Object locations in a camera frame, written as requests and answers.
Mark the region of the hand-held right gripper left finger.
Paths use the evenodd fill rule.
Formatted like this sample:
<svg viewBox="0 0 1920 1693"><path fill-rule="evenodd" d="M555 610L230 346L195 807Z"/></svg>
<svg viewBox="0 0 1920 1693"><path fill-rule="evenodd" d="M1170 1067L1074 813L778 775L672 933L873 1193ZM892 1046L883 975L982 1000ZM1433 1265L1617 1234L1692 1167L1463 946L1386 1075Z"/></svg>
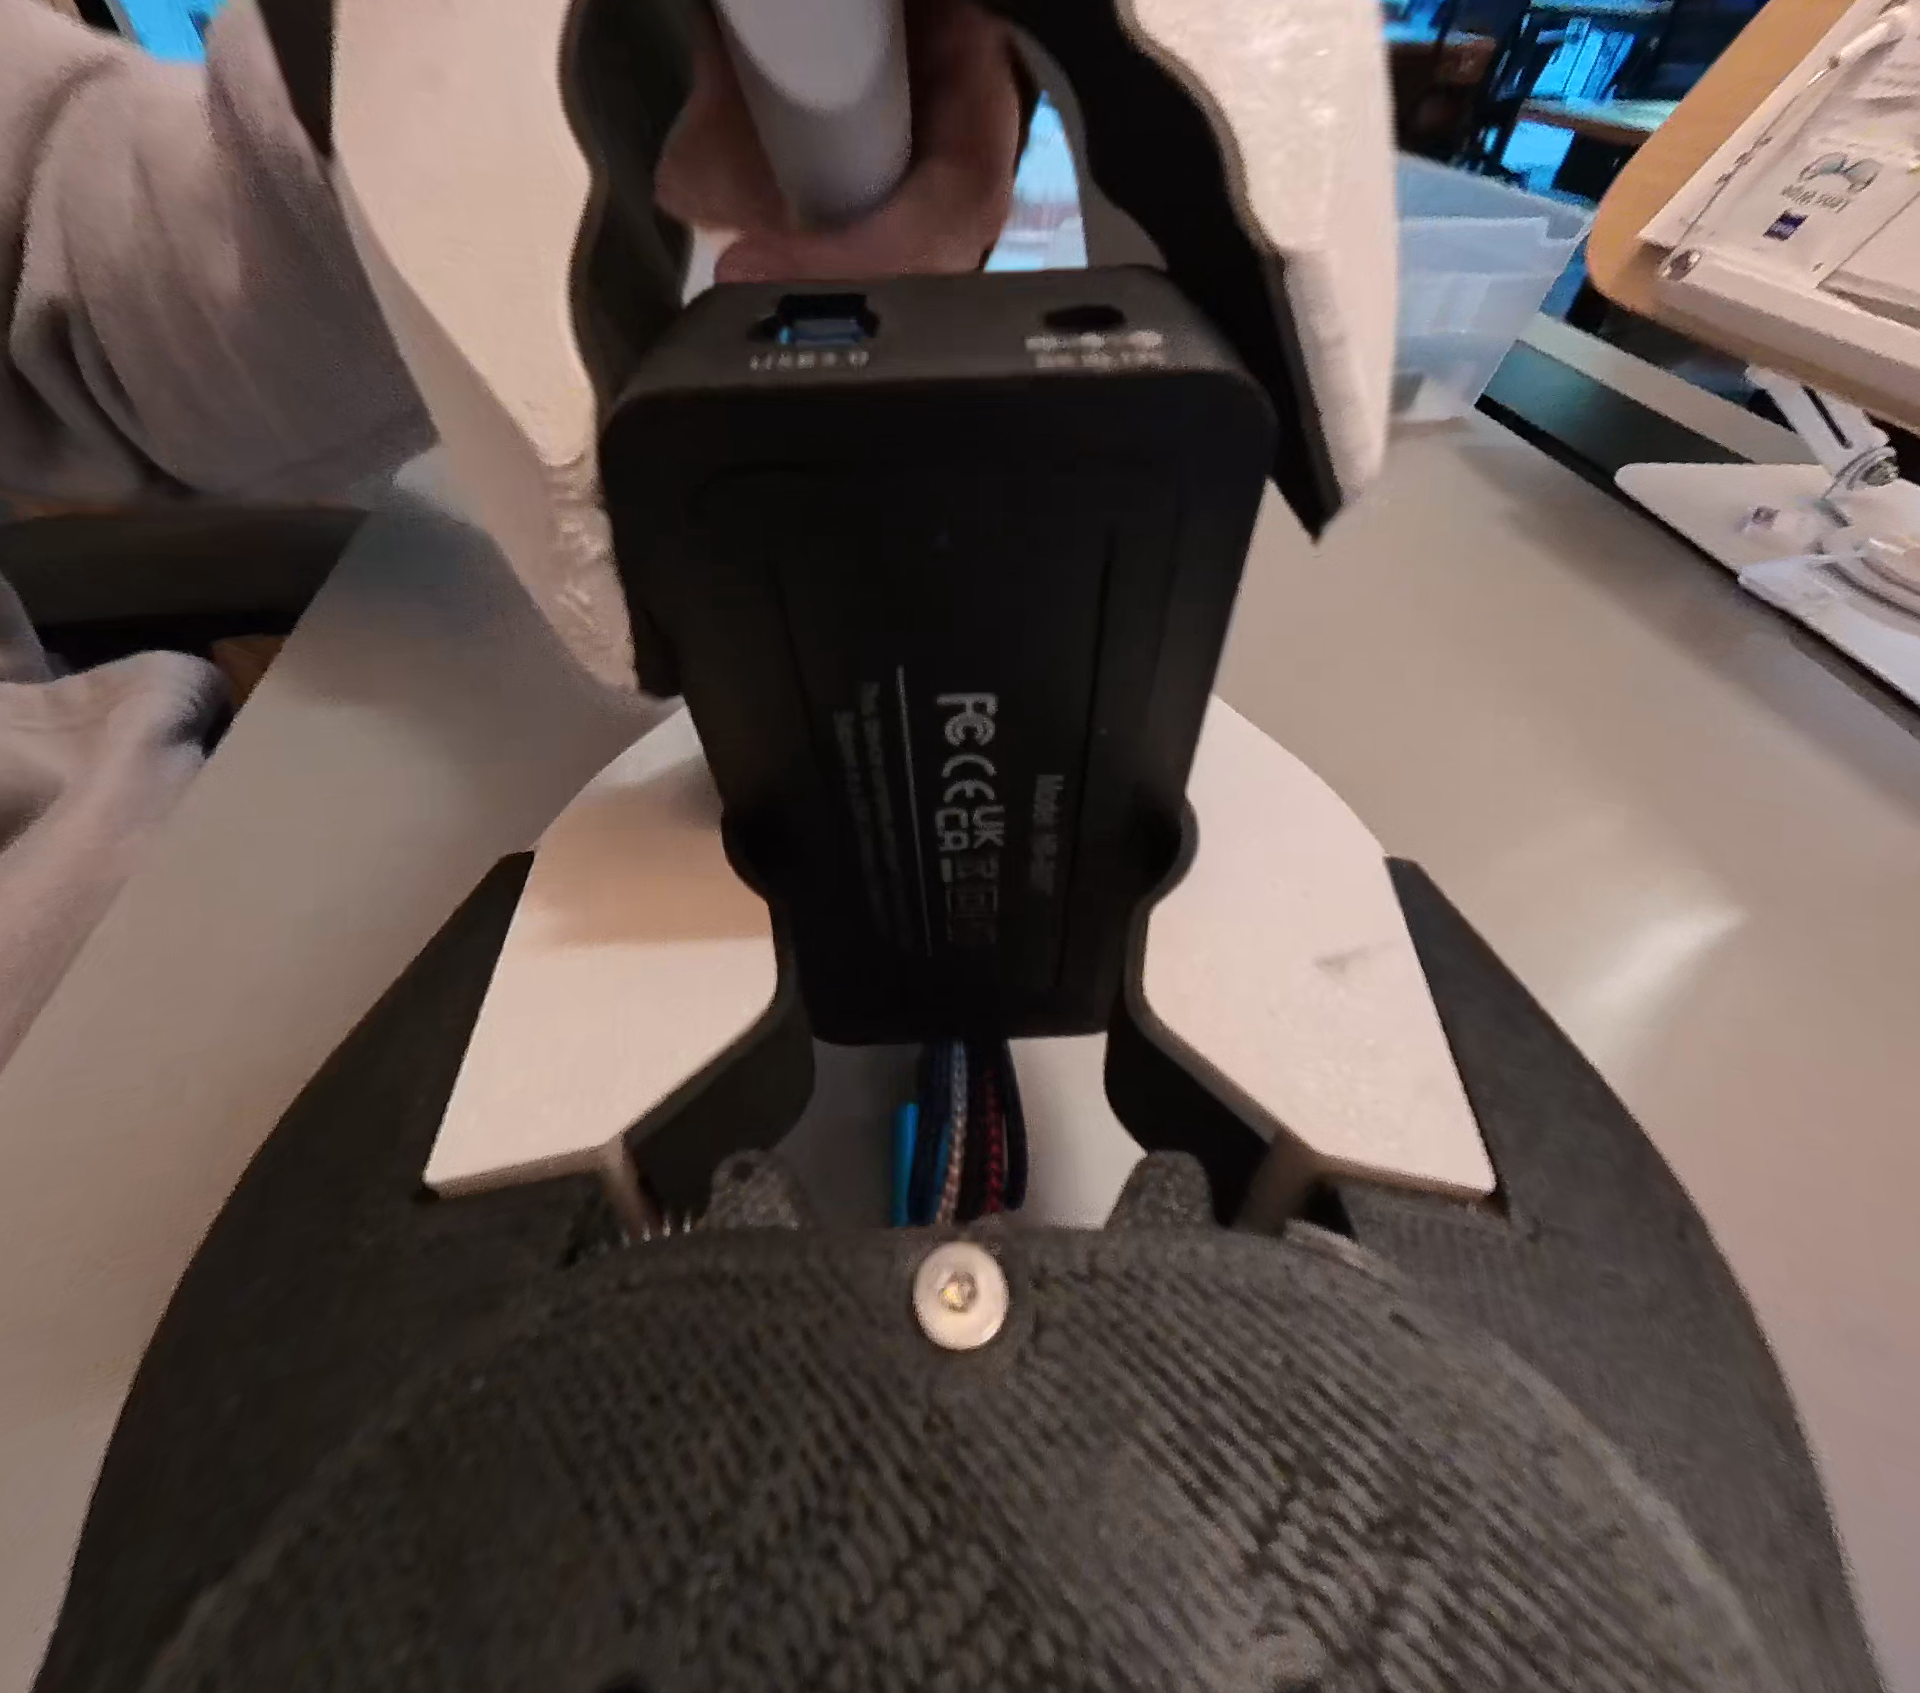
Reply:
<svg viewBox="0 0 1920 1693"><path fill-rule="evenodd" d="M648 732L534 851L422 1182L589 1175L636 1216L704 1212L815 1080L794 956L737 873L694 732Z"/></svg>

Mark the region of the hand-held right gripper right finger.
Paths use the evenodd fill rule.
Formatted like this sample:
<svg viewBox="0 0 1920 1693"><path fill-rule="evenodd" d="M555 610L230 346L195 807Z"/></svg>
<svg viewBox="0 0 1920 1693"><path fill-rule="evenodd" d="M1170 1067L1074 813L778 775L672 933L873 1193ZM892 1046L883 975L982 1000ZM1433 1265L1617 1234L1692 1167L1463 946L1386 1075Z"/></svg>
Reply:
<svg viewBox="0 0 1920 1693"><path fill-rule="evenodd" d="M1228 1227L1330 1211L1350 1187L1492 1202L1494 1160L1373 831L1221 697L1186 791L1109 1029L1120 1127L1145 1153L1193 1156Z"/></svg>

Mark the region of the black hub box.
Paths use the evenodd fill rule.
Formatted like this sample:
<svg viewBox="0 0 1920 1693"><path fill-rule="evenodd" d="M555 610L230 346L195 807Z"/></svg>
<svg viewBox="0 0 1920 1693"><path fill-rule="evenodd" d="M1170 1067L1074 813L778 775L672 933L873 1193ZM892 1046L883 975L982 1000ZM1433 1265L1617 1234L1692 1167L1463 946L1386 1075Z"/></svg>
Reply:
<svg viewBox="0 0 1920 1693"><path fill-rule="evenodd" d="M816 1036L1078 1036L1184 847L1269 399L1160 272L716 287L599 442Z"/></svg>

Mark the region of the grey desk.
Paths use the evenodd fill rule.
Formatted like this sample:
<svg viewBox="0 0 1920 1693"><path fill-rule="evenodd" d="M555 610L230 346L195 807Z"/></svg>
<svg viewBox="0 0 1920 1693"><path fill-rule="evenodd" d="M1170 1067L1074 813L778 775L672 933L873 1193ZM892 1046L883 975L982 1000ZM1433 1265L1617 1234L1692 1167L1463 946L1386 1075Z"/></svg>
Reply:
<svg viewBox="0 0 1920 1693"><path fill-rule="evenodd" d="M1221 691L1423 864L1663 1148L1917 1689L1917 720L1487 416L1313 547ZM5 1689L133 1368L301 1086L641 732L422 460L373 507L5 1065Z"/></svg>

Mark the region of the person's left hand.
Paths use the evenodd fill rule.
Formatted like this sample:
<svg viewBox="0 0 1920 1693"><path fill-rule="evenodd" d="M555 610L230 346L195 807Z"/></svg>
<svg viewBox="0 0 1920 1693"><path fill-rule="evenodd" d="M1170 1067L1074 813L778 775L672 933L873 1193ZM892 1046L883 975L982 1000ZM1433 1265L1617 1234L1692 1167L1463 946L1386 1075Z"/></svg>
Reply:
<svg viewBox="0 0 1920 1693"><path fill-rule="evenodd" d="M972 272L1005 229L1024 145L1024 82L1009 28L974 0L904 0L912 154L866 219L805 229L756 134L716 20L701 18L693 81L654 193L714 240L718 285L802 287Z"/></svg>

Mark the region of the row of background desks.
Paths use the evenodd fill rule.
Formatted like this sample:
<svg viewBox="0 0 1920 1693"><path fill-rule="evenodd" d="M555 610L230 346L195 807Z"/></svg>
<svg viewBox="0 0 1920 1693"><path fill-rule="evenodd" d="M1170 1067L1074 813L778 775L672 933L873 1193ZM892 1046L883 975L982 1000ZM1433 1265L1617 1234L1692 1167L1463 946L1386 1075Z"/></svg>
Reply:
<svg viewBox="0 0 1920 1693"><path fill-rule="evenodd" d="M1623 123L1531 121L1536 104L1676 102L1768 0L1385 0L1405 153L1598 200L1626 164Z"/></svg>

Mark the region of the pale plastic bin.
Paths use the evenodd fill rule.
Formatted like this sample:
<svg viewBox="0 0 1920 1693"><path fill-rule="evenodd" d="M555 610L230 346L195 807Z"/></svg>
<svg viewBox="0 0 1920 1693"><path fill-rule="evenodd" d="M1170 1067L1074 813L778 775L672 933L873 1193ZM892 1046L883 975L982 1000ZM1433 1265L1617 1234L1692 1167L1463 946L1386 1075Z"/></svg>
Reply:
<svg viewBox="0 0 1920 1693"><path fill-rule="evenodd" d="M1393 416L1477 409L1592 231L1594 210L1417 154L1396 162Z"/></svg>

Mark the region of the black chair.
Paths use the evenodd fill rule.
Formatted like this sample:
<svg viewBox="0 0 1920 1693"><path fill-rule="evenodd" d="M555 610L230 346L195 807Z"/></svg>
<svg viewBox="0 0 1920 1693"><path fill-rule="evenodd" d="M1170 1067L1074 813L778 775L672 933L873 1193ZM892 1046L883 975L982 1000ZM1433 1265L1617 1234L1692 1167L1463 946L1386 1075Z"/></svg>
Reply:
<svg viewBox="0 0 1920 1693"><path fill-rule="evenodd" d="M367 514L356 507L165 504L2 528L2 575L59 669L130 654L207 656L288 637Z"/></svg>

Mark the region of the person's grey sweater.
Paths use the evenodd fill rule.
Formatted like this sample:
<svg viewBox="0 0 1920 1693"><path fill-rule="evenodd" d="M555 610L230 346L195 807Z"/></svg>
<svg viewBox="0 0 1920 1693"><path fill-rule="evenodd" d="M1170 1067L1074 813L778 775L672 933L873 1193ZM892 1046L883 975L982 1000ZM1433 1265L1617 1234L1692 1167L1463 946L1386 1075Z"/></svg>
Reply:
<svg viewBox="0 0 1920 1693"><path fill-rule="evenodd" d="M183 652L59 673L5 585L5 1060L204 768L226 707L218 669Z"/></svg>

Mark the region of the white printed sheet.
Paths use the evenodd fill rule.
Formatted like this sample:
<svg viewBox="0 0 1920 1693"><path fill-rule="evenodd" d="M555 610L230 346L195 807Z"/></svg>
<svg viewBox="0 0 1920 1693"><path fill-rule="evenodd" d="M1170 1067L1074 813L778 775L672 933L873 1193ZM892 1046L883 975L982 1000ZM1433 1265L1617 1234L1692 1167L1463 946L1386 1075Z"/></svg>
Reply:
<svg viewBox="0 0 1920 1693"><path fill-rule="evenodd" d="M1917 0L1881 0L1640 233L1670 289L1815 324L1837 301L1917 326Z"/></svg>

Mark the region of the clear plastic bag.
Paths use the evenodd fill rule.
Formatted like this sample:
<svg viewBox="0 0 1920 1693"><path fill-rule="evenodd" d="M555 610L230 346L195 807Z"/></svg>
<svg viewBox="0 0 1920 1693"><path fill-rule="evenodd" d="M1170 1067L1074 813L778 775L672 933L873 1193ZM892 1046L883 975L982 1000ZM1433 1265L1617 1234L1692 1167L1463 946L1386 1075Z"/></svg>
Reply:
<svg viewBox="0 0 1920 1693"><path fill-rule="evenodd" d="M1917 499L1866 502L1851 518L1764 504L1741 528L1757 552L1742 590L1918 702Z"/></svg>

